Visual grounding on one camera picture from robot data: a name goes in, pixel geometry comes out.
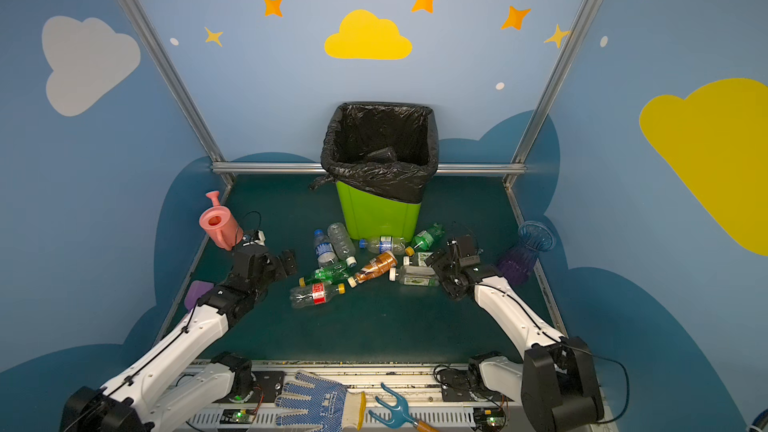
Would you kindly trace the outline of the blue label bottle blue cap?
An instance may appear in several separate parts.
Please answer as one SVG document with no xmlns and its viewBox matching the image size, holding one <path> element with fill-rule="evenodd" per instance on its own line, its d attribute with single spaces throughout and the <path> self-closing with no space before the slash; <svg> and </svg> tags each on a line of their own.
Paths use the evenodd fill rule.
<svg viewBox="0 0 768 432">
<path fill-rule="evenodd" d="M 320 268 L 327 267 L 338 262 L 332 243 L 322 229 L 313 232 L 314 252 Z"/>
</svg>

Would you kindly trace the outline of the red label yellow cap bottle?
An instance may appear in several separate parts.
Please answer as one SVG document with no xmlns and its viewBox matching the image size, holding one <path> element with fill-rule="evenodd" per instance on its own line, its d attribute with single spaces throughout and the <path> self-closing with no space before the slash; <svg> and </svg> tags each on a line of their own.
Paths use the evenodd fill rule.
<svg viewBox="0 0 768 432">
<path fill-rule="evenodd" d="M 321 305 L 332 298 L 346 293 L 344 284 L 319 282 L 307 286 L 295 287 L 290 291 L 289 300 L 294 309 Z"/>
</svg>

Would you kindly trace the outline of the green sprite bottle yellow cap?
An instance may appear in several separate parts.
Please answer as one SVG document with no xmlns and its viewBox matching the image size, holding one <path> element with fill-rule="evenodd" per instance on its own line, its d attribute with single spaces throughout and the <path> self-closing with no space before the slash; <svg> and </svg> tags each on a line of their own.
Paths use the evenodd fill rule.
<svg viewBox="0 0 768 432">
<path fill-rule="evenodd" d="M 300 287 L 306 287 L 317 283 L 331 283 L 336 285 L 346 283 L 350 276 L 350 267 L 345 262 L 336 262 L 316 269 L 307 276 L 301 277 L 298 284 Z"/>
</svg>

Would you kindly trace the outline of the blue cap water bottle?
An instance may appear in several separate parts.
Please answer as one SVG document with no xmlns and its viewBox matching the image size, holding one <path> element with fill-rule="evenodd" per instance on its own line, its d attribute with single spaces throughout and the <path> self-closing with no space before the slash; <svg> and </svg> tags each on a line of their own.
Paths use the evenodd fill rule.
<svg viewBox="0 0 768 432">
<path fill-rule="evenodd" d="M 379 236 L 358 241 L 360 249 L 371 253 L 382 254 L 392 252 L 394 255 L 404 255 L 407 247 L 407 241 L 401 237 Z"/>
</svg>

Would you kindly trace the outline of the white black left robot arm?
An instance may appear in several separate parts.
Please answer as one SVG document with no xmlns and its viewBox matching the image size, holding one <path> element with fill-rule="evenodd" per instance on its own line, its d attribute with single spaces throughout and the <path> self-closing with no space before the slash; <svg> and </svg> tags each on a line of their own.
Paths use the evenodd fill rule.
<svg viewBox="0 0 768 432">
<path fill-rule="evenodd" d="M 62 431 L 173 431 L 202 408 L 252 389 L 251 362 L 224 353 L 179 388 L 174 380 L 267 294 L 297 273 L 293 250 L 275 255 L 260 241 L 232 251 L 227 277 L 203 294 L 177 326 L 100 388 L 82 387 L 66 401 Z"/>
</svg>

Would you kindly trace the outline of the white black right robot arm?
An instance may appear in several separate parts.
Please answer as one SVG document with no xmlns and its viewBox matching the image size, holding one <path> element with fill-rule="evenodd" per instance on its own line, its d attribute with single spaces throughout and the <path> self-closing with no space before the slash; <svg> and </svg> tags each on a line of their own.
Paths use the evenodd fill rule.
<svg viewBox="0 0 768 432">
<path fill-rule="evenodd" d="M 539 317 L 492 264 L 481 262 L 474 239 L 462 236 L 426 259 L 447 295 L 466 296 L 501 327 L 520 354 L 516 364 L 486 355 L 472 366 L 480 384 L 522 406 L 536 431 L 572 431 L 605 417 L 594 360 L 586 343 Z"/>
</svg>

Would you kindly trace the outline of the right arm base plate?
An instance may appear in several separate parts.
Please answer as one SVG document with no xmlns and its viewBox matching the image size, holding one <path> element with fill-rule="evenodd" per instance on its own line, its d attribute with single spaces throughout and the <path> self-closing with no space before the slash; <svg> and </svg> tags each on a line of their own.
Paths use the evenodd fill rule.
<svg viewBox="0 0 768 432">
<path fill-rule="evenodd" d="M 444 402 L 485 401 L 485 398 L 471 389 L 465 370 L 439 368 L 436 372 L 436 381 L 439 384 L 442 400 Z"/>
</svg>

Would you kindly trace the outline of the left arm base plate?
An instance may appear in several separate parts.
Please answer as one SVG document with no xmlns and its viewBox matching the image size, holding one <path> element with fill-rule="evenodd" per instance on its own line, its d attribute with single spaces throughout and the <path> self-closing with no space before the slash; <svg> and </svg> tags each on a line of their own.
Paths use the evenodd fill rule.
<svg viewBox="0 0 768 432">
<path fill-rule="evenodd" d="M 273 404 L 276 397 L 282 393 L 285 373 L 276 370 L 256 370 L 251 373 L 252 388 L 244 395 L 237 395 L 233 403 L 245 403 L 250 407 L 261 404 Z"/>
</svg>

